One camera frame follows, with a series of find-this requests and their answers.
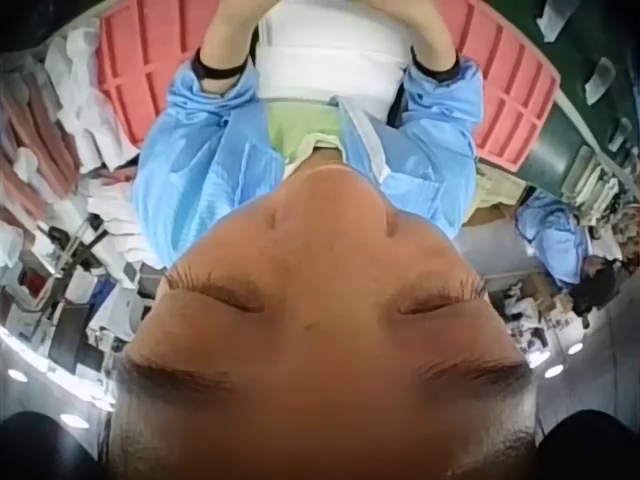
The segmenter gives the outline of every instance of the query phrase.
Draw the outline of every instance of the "person's right eyebrow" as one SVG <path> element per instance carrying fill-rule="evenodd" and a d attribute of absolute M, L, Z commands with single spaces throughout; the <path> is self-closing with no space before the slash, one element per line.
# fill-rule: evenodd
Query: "person's right eyebrow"
<path fill-rule="evenodd" d="M 416 369 L 416 374 L 423 391 L 430 396 L 510 398 L 521 395 L 534 384 L 533 370 L 525 361 L 425 363 Z"/>
<path fill-rule="evenodd" d="M 142 365 L 124 355 L 116 357 L 115 371 L 118 387 L 125 393 L 168 403 L 211 401 L 212 395 L 234 390 L 228 372 L 202 375 L 156 364 Z"/>

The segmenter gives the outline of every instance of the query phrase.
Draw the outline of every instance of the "black wristband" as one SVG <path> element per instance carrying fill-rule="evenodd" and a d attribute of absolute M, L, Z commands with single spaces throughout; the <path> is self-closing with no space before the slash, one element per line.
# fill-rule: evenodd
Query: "black wristband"
<path fill-rule="evenodd" d="M 230 78 L 237 77 L 238 75 L 242 75 L 245 68 L 247 68 L 248 61 L 249 57 L 247 56 L 242 65 L 238 65 L 237 67 L 226 68 L 224 70 L 211 68 L 202 63 L 202 59 L 200 58 L 200 49 L 198 49 L 196 50 L 196 54 L 193 56 L 193 60 L 191 60 L 191 67 L 193 68 L 193 73 L 195 73 L 196 78 L 200 81 L 228 80 Z"/>
<path fill-rule="evenodd" d="M 416 50 L 413 47 L 411 47 L 411 57 L 413 58 L 413 64 L 416 66 L 418 71 L 429 78 L 433 78 L 436 82 L 450 82 L 458 78 L 458 75 L 460 75 L 460 55 L 456 55 L 456 63 L 453 64 L 453 67 L 451 67 L 449 70 L 445 70 L 444 72 L 431 70 L 430 68 L 427 68 L 422 63 L 420 63 L 420 60 L 418 60 L 418 55 L 416 54 Z"/>

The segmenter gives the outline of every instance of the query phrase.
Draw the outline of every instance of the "dark green workbench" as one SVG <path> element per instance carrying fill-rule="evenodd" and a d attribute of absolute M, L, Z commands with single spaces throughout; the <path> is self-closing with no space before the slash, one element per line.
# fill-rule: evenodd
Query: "dark green workbench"
<path fill-rule="evenodd" d="M 522 31 L 551 60 L 562 75 L 562 91 L 576 107 L 596 140 L 607 151 L 612 132 L 620 116 L 631 120 L 630 138 L 637 144 L 638 123 L 632 97 L 632 85 L 626 69 L 626 48 L 632 36 L 614 17 L 615 0 L 583 0 L 554 43 L 545 44 L 536 18 L 542 14 L 541 0 L 486 0 Z M 584 84 L 593 75 L 601 57 L 616 67 L 614 84 L 595 105 L 588 106 Z M 554 106 L 540 140 L 518 172 L 518 177 L 560 195 L 578 150 L 584 139 L 560 108 Z"/>

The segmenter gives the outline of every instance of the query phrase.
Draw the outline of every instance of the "blue shirt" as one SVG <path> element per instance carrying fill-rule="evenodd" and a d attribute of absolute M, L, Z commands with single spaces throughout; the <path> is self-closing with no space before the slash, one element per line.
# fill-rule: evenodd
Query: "blue shirt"
<path fill-rule="evenodd" d="M 539 190 L 518 210 L 516 228 L 559 286 L 580 283 L 590 242 L 568 205 Z"/>
<path fill-rule="evenodd" d="M 472 132 L 483 118 L 482 74 L 464 60 L 457 80 L 439 84 L 411 67 L 404 84 L 408 108 L 399 129 L 367 117 L 390 170 L 381 183 L 360 130 L 336 99 L 346 162 L 397 208 L 453 238 L 475 194 Z M 224 95 L 204 93 L 189 65 L 176 74 L 167 109 L 142 148 L 134 187 L 142 231 L 166 266 L 220 219 L 282 182 L 285 160 L 269 142 L 257 87 L 251 65 Z"/>

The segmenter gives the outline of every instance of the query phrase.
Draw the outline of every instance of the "red plastic crate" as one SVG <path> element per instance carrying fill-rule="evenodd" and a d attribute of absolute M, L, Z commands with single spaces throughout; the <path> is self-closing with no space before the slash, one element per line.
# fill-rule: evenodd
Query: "red plastic crate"
<path fill-rule="evenodd" d="M 200 45 L 217 7 L 215 0 L 126 0 L 103 18 L 100 85 L 132 142 L 142 143 L 164 109 L 173 75 Z M 440 0 L 440 8 L 458 50 L 484 72 L 478 153 L 515 172 L 549 116 L 560 75 L 481 0 Z"/>

